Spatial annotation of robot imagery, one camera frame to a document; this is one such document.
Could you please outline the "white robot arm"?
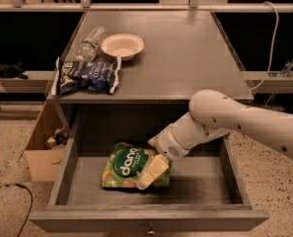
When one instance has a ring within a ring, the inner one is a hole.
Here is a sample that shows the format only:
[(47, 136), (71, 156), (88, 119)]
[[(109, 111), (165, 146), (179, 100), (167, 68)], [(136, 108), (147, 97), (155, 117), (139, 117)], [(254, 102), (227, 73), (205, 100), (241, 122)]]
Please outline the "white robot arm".
[(293, 159), (293, 115), (246, 106), (218, 91), (201, 90), (190, 98), (185, 115), (149, 140), (157, 154), (138, 174), (136, 187), (147, 189), (171, 161), (232, 130)]

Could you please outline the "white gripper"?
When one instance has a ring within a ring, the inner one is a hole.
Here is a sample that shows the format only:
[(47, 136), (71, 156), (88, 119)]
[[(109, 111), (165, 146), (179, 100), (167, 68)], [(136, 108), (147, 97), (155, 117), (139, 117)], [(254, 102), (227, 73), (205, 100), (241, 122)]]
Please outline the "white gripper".
[(138, 174), (136, 187), (141, 191), (152, 185), (169, 168), (169, 160), (176, 161), (183, 158), (189, 152), (188, 149), (184, 149), (175, 139), (171, 124), (158, 135), (150, 138), (148, 144), (151, 147), (155, 147), (160, 154), (151, 156), (143, 170)]

